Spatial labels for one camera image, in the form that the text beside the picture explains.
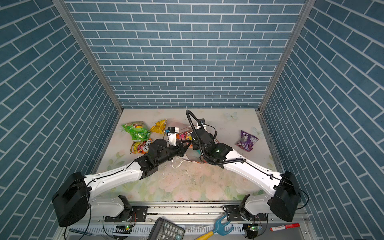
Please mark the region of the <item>red white paper gift bag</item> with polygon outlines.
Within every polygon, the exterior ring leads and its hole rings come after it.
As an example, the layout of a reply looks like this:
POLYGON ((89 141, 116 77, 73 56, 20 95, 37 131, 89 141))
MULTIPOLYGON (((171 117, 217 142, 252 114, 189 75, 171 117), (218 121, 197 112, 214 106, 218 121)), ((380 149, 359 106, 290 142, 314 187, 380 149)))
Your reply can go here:
MULTIPOLYGON (((188 132, 189 134, 192 134, 193 129, 190 127, 185 127, 183 129, 179 128, 179 133, 182 132, 188 132)), ((177 169, 181 166, 184 162, 192 162, 192 163, 198 163, 198 164, 204 164, 206 161, 203 158, 200 158, 201 151, 200 150, 193 150, 193 145, 190 145, 187 152, 183 157, 174 157, 172 159, 171 166, 173 169, 177 169)))

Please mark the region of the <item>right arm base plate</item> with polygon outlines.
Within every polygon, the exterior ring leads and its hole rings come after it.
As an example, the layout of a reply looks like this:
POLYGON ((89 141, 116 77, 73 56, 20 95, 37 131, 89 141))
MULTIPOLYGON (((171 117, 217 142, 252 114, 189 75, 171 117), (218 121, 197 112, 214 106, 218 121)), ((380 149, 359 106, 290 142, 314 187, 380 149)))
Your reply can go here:
POLYGON ((244 207, 235 205, 224 205, 223 210, 227 215, 227 220, 232 222, 239 221, 266 221, 267 215, 264 213, 252 215, 244 207))

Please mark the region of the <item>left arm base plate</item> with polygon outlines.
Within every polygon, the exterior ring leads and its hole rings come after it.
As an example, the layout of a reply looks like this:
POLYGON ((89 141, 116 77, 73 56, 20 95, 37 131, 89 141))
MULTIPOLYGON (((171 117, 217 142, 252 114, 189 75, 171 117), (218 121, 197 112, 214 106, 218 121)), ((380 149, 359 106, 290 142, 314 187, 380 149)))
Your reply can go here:
POLYGON ((130 208, 124 208, 116 217, 106 216, 104 221, 106 223, 145 222, 148 208, 148 206, 132 206, 130 208))

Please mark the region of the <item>yellow snack packet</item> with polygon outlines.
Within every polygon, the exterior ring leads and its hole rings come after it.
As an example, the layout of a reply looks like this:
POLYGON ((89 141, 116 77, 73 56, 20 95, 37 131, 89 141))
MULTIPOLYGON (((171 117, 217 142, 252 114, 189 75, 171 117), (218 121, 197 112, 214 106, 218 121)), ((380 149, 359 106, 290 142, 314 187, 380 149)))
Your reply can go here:
POLYGON ((167 119, 158 121, 151 127, 151 133, 164 135, 166 131, 167 119))

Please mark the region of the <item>purple snack packet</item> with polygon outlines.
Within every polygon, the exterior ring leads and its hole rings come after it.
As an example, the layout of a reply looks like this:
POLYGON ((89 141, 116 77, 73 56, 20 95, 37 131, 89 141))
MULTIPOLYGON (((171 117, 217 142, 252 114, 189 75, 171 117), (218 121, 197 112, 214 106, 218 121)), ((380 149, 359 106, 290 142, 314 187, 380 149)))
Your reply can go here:
POLYGON ((251 152, 253 150, 253 146, 258 142, 258 140, 259 139, 256 136, 241 130, 241 138, 236 142, 236 146, 247 152, 251 152))

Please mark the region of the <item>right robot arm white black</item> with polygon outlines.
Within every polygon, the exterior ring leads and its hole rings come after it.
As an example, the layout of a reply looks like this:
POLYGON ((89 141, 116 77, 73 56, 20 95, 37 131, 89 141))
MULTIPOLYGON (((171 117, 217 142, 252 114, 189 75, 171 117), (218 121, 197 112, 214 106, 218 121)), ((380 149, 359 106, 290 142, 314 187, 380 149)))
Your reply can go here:
POLYGON ((193 147, 200 150, 204 161, 244 177, 266 193, 264 196, 245 196, 239 206, 242 217, 249 220, 251 216, 272 213, 285 222, 292 222, 301 200, 294 174, 264 168, 230 146, 215 143, 213 137, 204 129, 192 133, 193 147))

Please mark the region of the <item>orange colourful snack packet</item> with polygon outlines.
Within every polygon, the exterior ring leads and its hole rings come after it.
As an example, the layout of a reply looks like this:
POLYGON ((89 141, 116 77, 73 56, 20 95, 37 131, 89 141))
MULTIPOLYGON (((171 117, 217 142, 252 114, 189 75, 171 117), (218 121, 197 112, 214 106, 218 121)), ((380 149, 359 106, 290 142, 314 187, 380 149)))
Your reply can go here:
POLYGON ((153 141, 148 139, 146 141, 134 142, 131 146, 131 154, 146 154, 149 151, 149 146, 153 141))

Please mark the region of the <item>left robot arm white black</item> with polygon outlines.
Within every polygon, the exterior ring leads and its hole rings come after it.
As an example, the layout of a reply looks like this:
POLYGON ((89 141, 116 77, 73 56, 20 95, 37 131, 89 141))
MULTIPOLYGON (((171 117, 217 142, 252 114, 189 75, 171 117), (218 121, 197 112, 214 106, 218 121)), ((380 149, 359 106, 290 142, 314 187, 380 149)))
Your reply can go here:
POLYGON ((149 145, 146 154, 130 164, 99 174, 71 174, 52 197, 60 227, 71 226, 86 215, 106 217, 108 222, 130 221, 134 211, 125 196, 105 200, 98 196, 151 176, 161 164, 184 156, 191 143, 190 140, 178 140, 175 146, 168 146, 166 140, 157 139, 149 145))

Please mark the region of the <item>green snack packet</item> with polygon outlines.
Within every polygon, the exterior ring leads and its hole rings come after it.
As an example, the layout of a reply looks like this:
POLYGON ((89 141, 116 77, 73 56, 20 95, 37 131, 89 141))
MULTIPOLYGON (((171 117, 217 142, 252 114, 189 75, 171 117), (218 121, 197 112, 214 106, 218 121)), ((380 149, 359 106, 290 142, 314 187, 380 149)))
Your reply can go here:
POLYGON ((151 135, 151 132, 147 129, 144 122, 123 124, 122 128, 125 132, 131 135, 134 142, 147 141, 151 135))

